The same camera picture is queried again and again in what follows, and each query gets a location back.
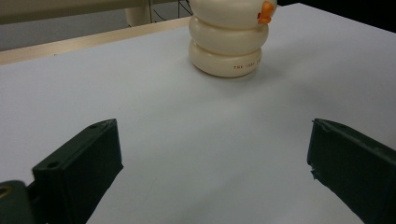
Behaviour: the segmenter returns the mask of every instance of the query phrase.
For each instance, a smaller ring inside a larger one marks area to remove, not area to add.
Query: stacked white object
[[[191,0],[191,61],[218,77],[252,72],[262,59],[276,6],[276,0]]]

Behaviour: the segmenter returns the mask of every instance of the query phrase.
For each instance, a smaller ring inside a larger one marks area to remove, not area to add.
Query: orange object
[[[262,12],[258,14],[258,24],[268,24],[271,21],[271,17],[274,14],[275,8],[274,6],[270,3],[265,1],[262,4]]]

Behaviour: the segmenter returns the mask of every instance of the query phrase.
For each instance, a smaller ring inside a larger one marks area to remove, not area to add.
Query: white table
[[[396,148],[396,34],[281,7],[251,75],[189,61],[187,27],[0,66],[0,181],[117,119],[125,168],[89,223],[361,224],[314,180],[314,118]]]

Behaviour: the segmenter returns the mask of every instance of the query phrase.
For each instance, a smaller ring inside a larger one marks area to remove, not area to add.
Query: floor
[[[153,6],[153,22],[190,16],[185,1]],[[128,28],[125,11],[113,10],[43,21],[0,25],[0,51]]]

